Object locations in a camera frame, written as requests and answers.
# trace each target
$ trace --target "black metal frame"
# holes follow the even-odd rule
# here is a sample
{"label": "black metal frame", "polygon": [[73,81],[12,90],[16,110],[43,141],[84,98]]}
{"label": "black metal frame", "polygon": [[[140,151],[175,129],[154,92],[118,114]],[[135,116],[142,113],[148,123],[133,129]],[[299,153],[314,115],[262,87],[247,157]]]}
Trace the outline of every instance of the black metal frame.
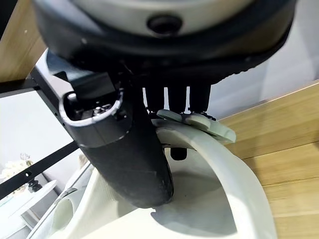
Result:
{"label": "black metal frame", "polygon": [[[29,91],[37,91],[42,100],[46,103],[52,113],[56,116],[59,122],[64,126],[61,120],[58,106],[59,96],[53,88],[44,79],[36,67],[31,71],[25,80],[0,83],[0,98],[17,95]],[[35,176],[39,175],[61,159],[68,156],[70,153],[77,150],[79,147],[76,142],[71,142],[61,149],[55,151],[44,159],[38,161],[34,165],[28,167],[22,172],[14,175],[12,178],[0,184],[0,199],[4,198],[14,190],[29,182]]]}

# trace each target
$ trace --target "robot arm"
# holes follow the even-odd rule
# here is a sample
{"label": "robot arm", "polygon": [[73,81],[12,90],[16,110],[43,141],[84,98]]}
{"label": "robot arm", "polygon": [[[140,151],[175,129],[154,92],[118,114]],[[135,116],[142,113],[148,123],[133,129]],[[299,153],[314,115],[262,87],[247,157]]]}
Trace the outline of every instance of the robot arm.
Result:
{"label": "robot arm", "polygon": [[60,102],[67,130],[110,185],[141,208],[167,203],[173,195],[151,123],[163,108],[163,87],[169,89],[171,110],[181,113],[190,86],[190,110],[205,114],[211,85],[282,47],[296,5],[295,0],[33,2],[49,47],[49,70],[74,89]]}

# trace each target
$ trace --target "white wall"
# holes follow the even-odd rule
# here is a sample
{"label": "white wall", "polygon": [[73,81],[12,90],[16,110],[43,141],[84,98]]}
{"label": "white wall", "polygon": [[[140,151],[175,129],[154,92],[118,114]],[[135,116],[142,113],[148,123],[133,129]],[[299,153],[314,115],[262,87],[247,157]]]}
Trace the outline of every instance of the white wall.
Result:
{"label": "white wall", "polygon": [[318,0],[300,0],[286,45],[258,67],[212,86],[208,113],[220,119],[318,79],[318,9]]}
{"label": "white wall", "polygon": [[[34,163],[72,141],[37,92],[28,92],[0,99],[0,165],[20,159],[21,153]],[[57,190],[79,168],[77,150],[44,173],[57,179]]]}

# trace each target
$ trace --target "wooden surface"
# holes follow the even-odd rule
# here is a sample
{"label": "wooden surface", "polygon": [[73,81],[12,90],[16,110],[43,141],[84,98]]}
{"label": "wooden surface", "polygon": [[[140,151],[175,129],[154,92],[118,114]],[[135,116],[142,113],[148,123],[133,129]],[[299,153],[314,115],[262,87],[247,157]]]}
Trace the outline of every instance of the wooden surface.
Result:
{"label": "wooden surface", "polygon": [[319,143],[245,159],[244,162],[264,187],[279,239],[318,239]]}
{"label": "wooden surface", "polygon": [[319,238],[319,83],[221,120],[254,171],[279,239]]}
{"label": "wooden surface", "polygon": [[18,0],[0,40],[0,82],[25,79],[44,50],[31,0]]}
{"label": "wooden surface", "polygon": [[319,140],[319,83],[264,103],[221,123],[235,130],[227,146],[245,159]]}

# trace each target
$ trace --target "white toilet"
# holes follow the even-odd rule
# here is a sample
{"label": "white toilet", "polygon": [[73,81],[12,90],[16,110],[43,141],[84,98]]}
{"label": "white toilet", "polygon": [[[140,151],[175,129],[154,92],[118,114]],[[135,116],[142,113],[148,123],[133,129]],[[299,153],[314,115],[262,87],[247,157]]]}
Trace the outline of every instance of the white toilet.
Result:
{"label": "white toilet", "polygon": [[[153,123],[167,147],[165,153],[174,182],[172,202],[158,208],[135,208],[95,169],[76,210],[72,194],[59,202],[48,238],[277,238],[270,206],[258,179],[216,140],[233,138],[232,131],[212,121],[215,133],[206,130],[208,134],[200,117],[187,121],[167,114],[170,113],[164,112],[163,116],[166,120]],[[226,130],[220,133],[216,127]],[[188,148],[187,159],[174,161],[169,147]]]}

